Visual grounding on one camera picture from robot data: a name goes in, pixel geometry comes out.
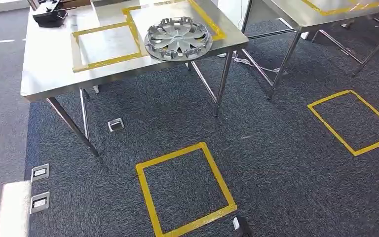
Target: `dark gray carpet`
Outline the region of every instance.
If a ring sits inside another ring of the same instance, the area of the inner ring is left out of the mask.
[[[272,21],[249,30],[283,28]],[[355,28],[345,37],[357,52],[374,47]],[[337,27],[332,31],[339,35]],[[292,37],[252,40],[247,49],[262,66],[276,68]],[[215,91],[223,63],[218,57],[199,61]],[[48,104],[32,103],[26,178],[32,166],[50,163],[51,177],[33,183],[32,194],[51,191],[51,207],[31,216],[30,236],[154,236],[135,165],[200,141],[207,143],[238,208],[185,236],[236,236],[231,219],[237,213],[248,218],[256,237],[379,236],[379,148],[354,157],[307,108],[353,89],[379,110],[379,54],[352,79],[356,65],[323,38],[301,41],[269,101],[259,74],[233,63],[218,118],[211,116],[203,84],[184,65],[102,85],[88,102],[100,158],[90,155]],[[82,125],[78,94],[57,98]],[[316,109],[353,147],[379,139],[379,118],[348,95]],[[125,129],[109,133],[107,121],[118,117]],[[145,172],[164,232],[226,204],[200,153]]]
[[[19,91],[27,13],[26,9],[0,13],[0,40],[15,40],[0,43],[0,204],[4,185],[24,180],[30,106]]]

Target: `electrical cable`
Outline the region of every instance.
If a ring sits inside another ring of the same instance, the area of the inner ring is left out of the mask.
[[[237,23],[237,28],[239,29],[240,22],[242,21],[242,7],[243,7],[243,0],[240,0],[240,20],[239,23]]]
[[[220,58],[224,58],[226,57],[226,54],[223,53],[223,54],[219,54],[217,55],[218,57]],[[241,58],[236,58],[236,57],[232,57],[234,59],[235,62],[237,63],[243,63],[243,64],[246,64],[246,65],[249,65],[251,67],[254,67],[255,65],[251,64],[251,62],[248,60],[248,59],[241,59]],[[268,68],[264,68],[264,67],[261,67],[259,66],[262,70],[265,70],[265,71],[268,71],[268,72],[272,72],[272,73],[277,73],[280,71],[280,68],[276,68],[276,69],[268,69]]]

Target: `metal frame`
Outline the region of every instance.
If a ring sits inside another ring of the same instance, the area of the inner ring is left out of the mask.
[[[208,85],[207,81],[205,80],[204,76],[202,75],[200,69],[196,65],[194,61],[191,61],[187,63],[187,67],[189,69],[194,68],[195,72],[197,75],[200,77],[201,81],[203,82],[204,86],[206,87],[209,95],[213,99],[215,105],[213,108],[213,115],[218,116],[219,113],[219,108],[222,102],[222,97],[225,92],[225,87],[226,87],[226,81],[227,81],[227,75],[229,72],[231,60],[233,56],[233,50],[230,50],[227,52],[226,56],[226,61],[225,65],[223,68],[223,73],[222,73],[222,79],[219,85],[219,91],[217,93],[217,97],[214,94],[213,90],[211,87]],[[51,107],[57,112],[57,114],[63,119],[63,121],[68,125],[68,127],[79,137],[79,139],[90,149],[91,153],[95,157],[99,157],[98,151],[95,149],[95,147],[92,145],[90,141],[90,134],[89,134],[89,124],[88,124],[88,115],[86,111],[86,101],[85,97],[89,98],[88,92],[86,92],[85,89],[81,88],[79,90],[80,94],[80,104],[82,107],[82,118],[83,118],[83,127],[85,134],[81,132],[81,130],[78,128],[78,126],[75,124],[75,122],[72,120],[72,118],[68,115],[68,113],[63,109],[63,107],[60,105],[60,103],[56,100],[54,97],[47,98],[48,103],[51,105]]]
[[[345,46],[343,46],[339,41],[337,41],[335,38],[333,38],[332,36],[330,36],[330,34],[328,34],[324,30],[317,30],[316,34],[314,35],[314,37],[311,40],[311,42],[315,42],[316,41],[316,38],[317,38],[317,35],[319,34],[319,32],[322,33],[326,38],[328,38],[334,44],[336,44],[336,46],[338,46],[340,49],[342,49],[342,51],[345,54],[347,54],[348,56],[350,56],[351,58],[353,58],[355,61],[357,61],[357,63],[360,64],[358,66],[358,68],[352,73],[353,77],[357,76],[360,73],[360,71],[362,71],[363,68],[369,63],[369,61],[372,59],[372,57],[379,51],[379,44],[378,44],[377,47],[373,51],[371,51],[371,53],[364,59],[364,61],[361,61],[359,58],[357,58],[355,55],[353,55]]]
[[[241,29],[242,33],[245,33],[245,30],[246,30],[246,25],[248,23],[249,14],[251,11],[252,1],[253,0],[249,1],[248,7],[246,9],[246,15],[245,15],[245,19],[243,20],[242,29]],[[295,29],[295,28],[291,27],[289,29],[284,29],[284,30],[280,30],[280,31],[275,31],[275,32],[270,32],[270,33],[265,33],[265,34],[258,34],[258,35],[253,35],[253,36],[247,36],[247,38],[249,40],[254,40],[254,39],[260,39],[260,38],[264,38],[264,37],[268,37],[268,36],[275,36],[275,35],[280,35],[280,34],[290,33],[290,32],[297,32],[297,33],[293,39],[293,42],[290,45],[290,48],[287,51],[287,54],[284,57],[284,60],[280,66],[280,70],[278,71],[274,80],[271,80],[268,77],[268,75],[266,75],[265,71],[258,65],[258,63],[253,59],[253,57],[246,51],[246,49],[241,49],[241,52],[243,54],[245,54],[245,56],[255,66],[255,68],[262,75],[262,77],[268,82],[268,84],[270,86],[272,86],[272,92],[268,95],[268,99],[271,99],[274,96],[274,93],[276,92],[278,83],[281,80],[282,75],[284,74],[284,69],[286,68],[286,66],[287,66],[287,64],[288,64],[288,62],[289,62],[289,60],[290,60],[290,58],[294,52],[294,49],[297,46],[297,43],[299,42],[300,36],[302,34],[302,28],[298,27],[298,29]]]
[[[208,91],[208,94],[210,95],[211,99],[214,101],[215,105],[213,108],[213,115],[216,117],[219,114],[219,108],[220,108],[220,105],[222,103],[222,97],[223,97],[223,94],[225,92],[226,81],[227,81],[227,76],[228,76],[229,68],[231,65],[232,57],[233,57],[233,50],[230,50],[226,54],[226,61],[225,61],[225,65],[223,68],[222,79],[220,81],[219,91],[217,92],[217,96],[214,94],[213,90],[211,89],[211,87],[207,83],[206,79],[204,78],[204,76],[201,73],[200,69],[198,68],[197,64],[194,61],[186,63],[186,66],[188,67],[188,69],[190,71],[191,71],[191,69],[194,69],[194,71],[197,73],[198,77],[200,77],[201,81],[203,82],[205,88]]]
[[[72,118],[66,113],[65,109],[60,105],[60,103],[56,100],[54,97],[47,98],[47,102],[51,105],[51,107],[57,112],[57,114],[63,119],[63,121],[68,125],[68,127],[79,137],[79,139],[90,149],[91,153],[95,157],[99,157],[98,151],[95,149],[95,147],[92,145],[92,143],[88,139],[89,130],[88,130],[88,118],[86,115],[86,104],[83,99],[84,89],[80,90],[80,99],[82,104],[82,115],[83,115],[83,122],[85,127],[85,135],[80,131],[79,127],[76,125],[76,123],[72,120]]]

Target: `yellow tape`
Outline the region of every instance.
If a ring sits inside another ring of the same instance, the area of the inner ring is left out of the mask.
[[[191,6],[194,8],[194,10],[203,18],[203,20],[213,29],[213,31],[216,33],[215,36],[213,36],[213,40],[222,40],[226,38],[226,34],[220,29],[219,26],[214,23],[214,21],[208,16],[208,14],[194,1],[194,0],[187,0]]]
[[[379,1],[361,4],[361,3],[358,3],[356,0],[349,0],[349,2],[356,4],[356,5],[350,6],[350,7],[342,7],[342,8],[338,8],[338,9],[323,11],[320,8],[318,8],[316,5],[314,5],[312,2],[310,2],[310,0],[302,0],[302,1],[305,4],[307,4],[309,7],[311,7],[313,10],[319,12],[321,15],[324,15],[324,16],[339,14],[339,13],[344,13],[344,12],[349,12],[349,11],[355,11],[355,10],[363,10],[363,9],[367,9],[367,8],[379,7]]]
[[[120,23],[115,23],[115,24],[112,24],[112,25],[101,26],[101,27],[92,28],[92,29],[88,29],[88,30],[76,31],[76,32],[73,32],[72,35],[74,37],[78,37],[78,36],[81,36],[81,35],[85,35],[85,34],[89,34],[89,33],[93,33],[93,32],[98,32],[98,31],[109,30],[109,29],[113,29],[113,28],[117,28],[117,27],[126,26],[126,25],[127,25],[127,22],[120,22]]]
[[[220,27],[218,27],[216,23],[214,23],[214,21],[208,16],[208,14],[194,0],[169,0],[169,1],[163,1],[163,2],[156,2],[152,5],[158,6],[158,5],[171,4],[171,3],[183,2],[183,1],[188,1],[191,4],[191,6],[194,8],[194,10],[203,18],[203,20],[211,27],[211,29],[213,29],[213,31],[216,33],[216,35],[213,36],[213,40],[222,40],[226,37],[225,33],[220,29]],[[150,7],[152,5],[141,5],[141,6],[132,6],[132,7],[123,8],[122,12],[126,18],[125,22],[120,22],[120,23],[116,23],[112,25],[101,26],[101,27],[97,27],[93,29],[73,32],[72,35],[75,37],[75,41],[77,45],[79,46],[79,36],[81,35],[113,29],[117,27],[128,26],[130,29],[131,35],[133,36],[134,42],[136,43],[137,48],[139,49],[138,53],[125,55],[125,56],[121,56],[121,57],[117,57],[113,59],[108,59],[101,62],[90,63],[88,65],[83,65],[79,67],[74,67],[73,72],[74,73],[82,72],[82,71],[95,69],[95,68],[107,66],[114,63],[125,62],[131,59],[136,59],[136,58],[145,56],[142,53],[140,40],[139,40],[139,32],[137,30],[136,24],[134,23],[133,17],[130,14],[130,11],[145,8],[145,7]]]
[[[197,228],[200,228],[201,226],[207,225],[208,223],[211,223],[223,216],[226,216],[227,214],[235,211],[237,209],[236,205],[229,205],[226,206],[218,211],[215,211],[209,215],[206,215],[196,221],[193,221],[189,224],[186,224],[182,227],[179,227],[173,231],[170,231],[166,234],[164,234],[164,237],[177,237],[177,236],[182,236],[190,231],[193,231]]]
[[[204,216],[198,220],[195,220],[191,223],[188,223],[182,227],[179,227],[175,230],[172,230],[168,233],[163,234],[160,223],[159,223],[159,219],[158,219],[157,214],[156,214],[156,210],[154,207],[152,196],[150,195],[149,186],[148,186],[146,176],[145,176],[143,169],[147,168],[149,166],[167,161],[169,159],[172,159],[172,158],[193,152],[195,150],[199,150],[199,149],[201,149],[204,152],[204,155],[207,158],[207,161],[208,161],[208,163],[209,163],[209,165],[213,171],[213,174],[216,177],[217,182],[219,183],[220,189],[222,190],[222,192],[223,192],[223,194],[224,194],[224,196],[228,202],[228,206],[226,206],[226,207],[224,207],[218,211],[215,211],[211,214],[208,214],[208,215],[206,215],[206,216]],[[233,197],[231,196],[231,193],[230,193],[229,189],[227,188],[227,185],[226,185],[219,169],[217,168],[217,165],[214,162],[210,151],[208,150],[207,144],[204,142],[201,142],[201,143],[195,144],[193,146],[181,149],[179,151],[175,151],[175,152],[163,155],[161,157],[158,157],[158,158],[137,164],[136,170],[137,170],[137,174],[139,175],[139,180],[140,180],[140,184],[142,186],[143,196],[144,196],[145,201],[146,201],[146,206],[148,207],[149,217],[151,219],[151,223],[153,225],[153,231],[154,231],[156,237],[178,237],[178,236],[184,235],[184,234],[186,234],[190,231],[193,231],[193,230],[195,230],[201,226],[204,226],[210,222],[213,222],[213,221],[215,221],[215,220],[217,220],[217,219],[219,219],[219,218],[221,218],[221,217],[223,217],[223,216],[225,216],[225,215],[227,215],[227,214],[229,214],[229,213],[231,213],[237,209],[237,206],[233,200]]]
[[[324,119],[318,114],[318,112],[313,108],[313,106],[316,106],[320,103],[323,103],[325,101],[328,101],[330,99],[333,99],[335,97],[338,97],[338,96],[341,96],[341,95],[345,95],[345,94],[348,94],[348,93],[353,93],[355,96],[357,96],[357,98],[363,102],[366,106],[368,106],[377,116],[379,116],[379,111],[377,109],[375,109],[372,105],[370,105],[370,103],[368,103],[366,100],[364,100],[364,98],[362,98],[360,95],[358,95],[355,91],[353,90],[344,90],[344,91],[341,91],[341,92],[338,92],[336,94],[333,94],[333,95],[330,95],[328,97],[325,97],[323,99],[320,99],[316,102],[313,102],[311,104],[309,104],[307,107],[311,110],[311,112],[327,127],[327,129],[354,155],[354,156],[358,156],[358,155],[361,155],[365,152],[369,152],[375,148],[378,148],[379,147],[379,142],[376,142],[370,146],[367,146],[365,148],[362,148],[358,151],[355,151],[350,145],[347,144],[347,142],[327,123],[324,121]]]
[[[73,68],[73,72],[74,73],[82,72],[82,71],[86,71],[89,69],[99,68],[99,67],[111,65],[114,63],[121,63],[121,62],[125,62],[125,61],[132,60],[135,58],[141,58],[141,57],[142,57],[142,53],[129,54],[129,55],[125,55],[125,56],[121,56],[121,57],[117,57],[117,58],[107,59],[107,60],[100,61],[97,63],[90,63],[90,64],[83,66],[83,67],[75,67],[75,68]]]

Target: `black object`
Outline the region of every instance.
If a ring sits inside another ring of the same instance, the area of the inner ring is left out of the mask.
[[[240,237],[253,237],[252,230],[249,227],[248,220],[245,217],[236,215],[235,219],[238,222],[239,227],[236,229]]]
[[[40,2],[40,7],[33,13],[34,20],[40,27],[61,27],[68,15],[67,10],[76,8],[63,9],[63,4],[69,1],[73,0],[50,0]]]

